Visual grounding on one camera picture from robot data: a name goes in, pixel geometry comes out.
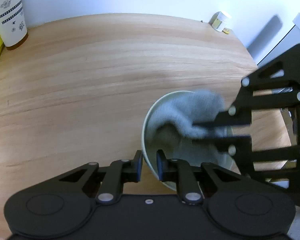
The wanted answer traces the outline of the pale green ceramic bowl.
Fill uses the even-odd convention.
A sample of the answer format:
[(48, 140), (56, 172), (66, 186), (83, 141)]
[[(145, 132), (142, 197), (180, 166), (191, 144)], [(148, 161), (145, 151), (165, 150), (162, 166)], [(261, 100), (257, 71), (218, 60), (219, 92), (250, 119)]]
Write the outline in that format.
[[(152, 141), (147, 140), (147, 122), (149, 120), (149, 116), (153, 113), (155, 108), (157, 108), (167, 99), (170, 99), (174, 94), (185, 94), (187, 92), (191, 91), (180, 90), (162, 96), (151, 106), (145, 117), (141, 136), (142, 153), (146, 163), (155, 177), (158, 177), (157, 150), (163, 150), (166, 158), (168, 159), (183, 159), (191, 166), (196, 167), (199, 167), (202, 162), (208, 162), (214, 163), (229, 170), (234, 164), (234, 160), (229, 154), (219, 154), (214, 152), (210, 147), (195, 145), (192, 142), (194, 139), (182, 137), (171, 125), (167, 125), (159, 129)], [(225, 137), (232, 135), (232, 128), (226, 127)]]

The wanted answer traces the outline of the grey pink microfibre cloth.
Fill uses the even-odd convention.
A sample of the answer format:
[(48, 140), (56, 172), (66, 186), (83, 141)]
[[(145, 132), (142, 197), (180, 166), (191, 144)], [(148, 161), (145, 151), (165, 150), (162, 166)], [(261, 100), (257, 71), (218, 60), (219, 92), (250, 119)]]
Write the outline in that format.
[(146, 138), (152, 141), (159, 129), (167, 125), (173, 126), (185, 138), (225, 137), (225, 127), (205, 128), (196, 125), (215, 120), (223, 110), (223, 97), (210, 90), (174, 94), (149, 116)]

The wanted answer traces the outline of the white grey appliance cabinet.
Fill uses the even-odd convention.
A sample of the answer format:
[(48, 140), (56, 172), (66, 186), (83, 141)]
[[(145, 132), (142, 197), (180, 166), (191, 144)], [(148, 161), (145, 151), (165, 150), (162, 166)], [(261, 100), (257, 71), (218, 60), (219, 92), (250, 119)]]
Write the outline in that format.
[(264, 66), (300, 43), (300, 13), (292, 20), (287, 30), (283, 30), (282, 27), (281, 18), (274, 15), (247, 47), (258, 67)]

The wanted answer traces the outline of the yellow round token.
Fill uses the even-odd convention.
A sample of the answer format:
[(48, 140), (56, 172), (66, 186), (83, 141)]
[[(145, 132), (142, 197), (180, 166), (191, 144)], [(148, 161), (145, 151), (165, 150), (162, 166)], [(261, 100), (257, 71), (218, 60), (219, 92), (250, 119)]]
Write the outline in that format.
[(224, 29), (222, 30), (222, 32), (225, 33), (225, 34), (230, 34), (230, 29), (224, 28)]

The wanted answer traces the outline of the white pill jar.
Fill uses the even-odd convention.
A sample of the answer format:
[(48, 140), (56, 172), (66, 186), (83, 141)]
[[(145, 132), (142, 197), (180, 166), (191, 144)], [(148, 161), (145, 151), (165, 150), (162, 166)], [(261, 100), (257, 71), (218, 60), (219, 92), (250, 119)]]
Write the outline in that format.
[(232, 16), (229, 13), (225, 11), (219, 11), (211, 17), (209, 24), (216, 31), (222, 32), (230, 20), (232, 20)]

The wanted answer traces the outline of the white red travel cup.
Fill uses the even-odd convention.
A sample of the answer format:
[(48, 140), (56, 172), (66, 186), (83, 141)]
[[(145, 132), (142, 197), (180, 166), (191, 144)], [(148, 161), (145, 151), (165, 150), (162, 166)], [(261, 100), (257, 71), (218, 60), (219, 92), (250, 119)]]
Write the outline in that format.
[(0, 0), (0, 36), (7, 50), (14, 50), (28, 38), (23, 0)]

